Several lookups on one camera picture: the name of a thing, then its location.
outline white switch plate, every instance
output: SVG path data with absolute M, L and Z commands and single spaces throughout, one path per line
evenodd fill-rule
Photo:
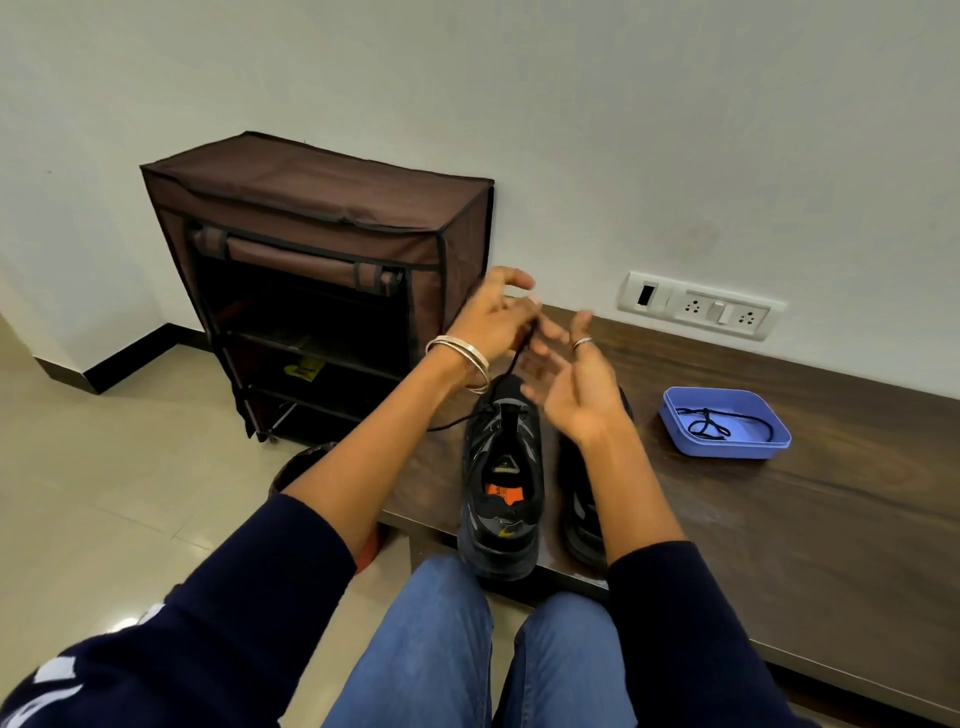
M 645 287 L 653 287 L 653 292 L 643 304 Z M 777 325 L 786 303 L 631 271 L 620 288 L 618 308 L 762 341 Z

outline person's left hand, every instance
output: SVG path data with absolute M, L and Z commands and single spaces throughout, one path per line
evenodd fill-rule
M 566 343 L 567 332 L 540 313 L 540 299 L 537 296 L 509 298 L 504 295 L 508 285 L 529 291 L 534 287 L 534 280 L 517 268 L 491 268 L 447 334 L 471 344 L 491 364 L 519 346 L 534 319 L 538 319 L 541 335 Z M 482 383 L 479 376 L 470 382 L 471 385 Z

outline bracelet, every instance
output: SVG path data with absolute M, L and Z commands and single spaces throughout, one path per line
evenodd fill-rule
M 468 344 L 463 339 L 458 339 L 455 336 L 438 336 L 435 339 L 432 339 L 426 345 L 425 353 L 430 353 L 430 350 L 433 349 L 437 344 L 441 344 L 445 347 L 450 347 L 455 352 L 459 353 L 463 358 L 465 358 L 470 364 L 477 368 L 477 371 L 483 375 L 484 384 L 482 387 L 467 387 L 475 395 L 482 395 L 488 389 L 490 389 L 490 362 L 487 361 L 487 357 L 475 349 L 471 344 Z

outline purple container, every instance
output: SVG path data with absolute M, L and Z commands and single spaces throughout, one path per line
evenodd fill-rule
M 726 440 L 705 440 L 694 437 L 686 429 L 691 423 L 703 420 L 703 415 L 680 415 L 677 414 L 677 409 L 703 409 L 704 407 L 709 410 L 759 417 L 770 423 L 774 429 L 773 440 L 766 442 L 770 436 L 770 430 L 762 423 L 737 417 L 724 417 L 712 411 L 710 419 L 726 427 L 731 432 L 730 437 Z M 663 393 L 660 418 L 666 425 L 670 437 L 673 438 L 674 445 L 684 455 L 766 460 L 776 455 L 778 451 L 790 447 L 790 430 L 784 426 L 760 395 L 745 389 L 670 387 Z M 707 432 L 717 434 L 713 427 L 708 428 Z

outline sleeve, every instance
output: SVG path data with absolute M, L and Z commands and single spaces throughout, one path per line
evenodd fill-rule
M 608 584 L 627 691 L 641 722 L 810 725 L 790 712 L 694 544 L 629 553 L 613 563 Z
M 139 624 L 28 676 L 0 725 L 276 722 L 355 571 L 321 516 L 274 497 Z

